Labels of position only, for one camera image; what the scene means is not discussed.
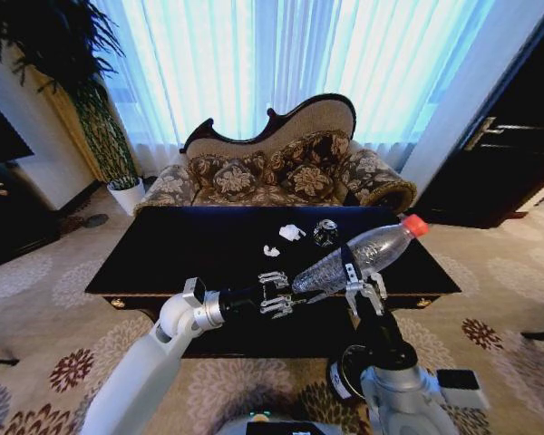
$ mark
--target plant pot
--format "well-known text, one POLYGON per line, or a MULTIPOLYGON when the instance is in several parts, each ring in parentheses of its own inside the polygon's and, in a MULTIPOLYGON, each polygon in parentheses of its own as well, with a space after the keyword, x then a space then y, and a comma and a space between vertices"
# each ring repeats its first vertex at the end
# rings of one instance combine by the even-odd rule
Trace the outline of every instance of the plant pot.
POLYGON ((107 189, 111 192, 115 200, 121 205, 125 213, 129 216, 133 216, 133 209, 141 201, 143 195, 145 195, 145 189, 143 188, 143 182, 141 179, 137 179, 139 183, 137 186, 127 188, 125 190, 114 190, 111 186, 107 185, 107 189))

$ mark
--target floral rug pattern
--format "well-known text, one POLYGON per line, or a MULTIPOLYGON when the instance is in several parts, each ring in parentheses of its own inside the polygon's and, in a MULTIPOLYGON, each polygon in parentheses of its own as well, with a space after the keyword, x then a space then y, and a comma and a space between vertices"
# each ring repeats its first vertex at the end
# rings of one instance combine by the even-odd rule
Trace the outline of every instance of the floral rug pattern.
MULTIPOLYGON (((0 435, 79 433, 94 394, 151 328, 83 293, 130 223, 102 188, 61 240, 0 266, 0 358, 20 360, 0 365, 0 435)), ((432 226, 423 244, 463 293, 395 316, 430 372, 478 374, 491 408, 445 406, 460 433, 544 434, 544 343, 520 335, 544 331, 544 202, 499 228, 432 226)), ((325 369, 322 359, 184 360, 146 433, 211 434, 269 410, 370 434, 366 407, 337 401, 325 369)))

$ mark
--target sheer curtain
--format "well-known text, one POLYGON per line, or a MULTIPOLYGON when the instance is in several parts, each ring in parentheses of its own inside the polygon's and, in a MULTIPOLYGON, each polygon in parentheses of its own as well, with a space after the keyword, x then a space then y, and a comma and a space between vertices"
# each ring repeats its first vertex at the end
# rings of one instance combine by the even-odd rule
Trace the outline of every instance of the sheer curtain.
POLYGON ((493 0, 95 0, 124 57, 105 78, 146 174, 207 118, 247 139, 321 92, 350 98, 355 139, 400 169, 493 0))

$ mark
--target clear plastic bottle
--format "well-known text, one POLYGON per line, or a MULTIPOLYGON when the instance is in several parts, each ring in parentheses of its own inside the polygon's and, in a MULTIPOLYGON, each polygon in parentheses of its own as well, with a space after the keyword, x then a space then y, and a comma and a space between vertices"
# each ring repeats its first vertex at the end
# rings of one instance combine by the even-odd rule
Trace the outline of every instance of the clear plastic bottle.
MULTIPOLYGON (((365 231, 347 242, 363 278, 385 269, 409 246, 409 242, 428 231, 427 224, 417 215, 410 215, 401 224, 365 231)), ((324 291, 332 294, 346 287, 346 275, 338 248, 292 282, 294 293, 324 291)))

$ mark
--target red bottle cap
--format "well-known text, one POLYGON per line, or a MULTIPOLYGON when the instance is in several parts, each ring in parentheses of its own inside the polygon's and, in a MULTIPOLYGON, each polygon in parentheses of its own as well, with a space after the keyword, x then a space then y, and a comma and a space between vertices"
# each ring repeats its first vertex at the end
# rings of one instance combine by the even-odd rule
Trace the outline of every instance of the red bottle cap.
POLYGON ((403 225, 412 232, 415 238, 422 236, 429 231, 429 227, 427 227, 425 221, 417 215, 410 215, 406 217, 403 220, 403 225))

